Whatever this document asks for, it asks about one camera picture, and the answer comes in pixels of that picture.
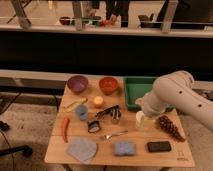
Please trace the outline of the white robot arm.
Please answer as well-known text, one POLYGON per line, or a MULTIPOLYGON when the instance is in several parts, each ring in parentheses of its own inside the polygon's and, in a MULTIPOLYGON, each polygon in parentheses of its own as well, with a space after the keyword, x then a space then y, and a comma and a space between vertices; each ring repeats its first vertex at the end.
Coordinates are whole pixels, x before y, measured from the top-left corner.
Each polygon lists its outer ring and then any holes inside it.
POLYGON ((135 103, 147 117, 162 114, 168 105, 191 115, 213 132, 213 102, 192 90, 193 76, 187 71, 176 71, 158 77, 152 90, 135 103))

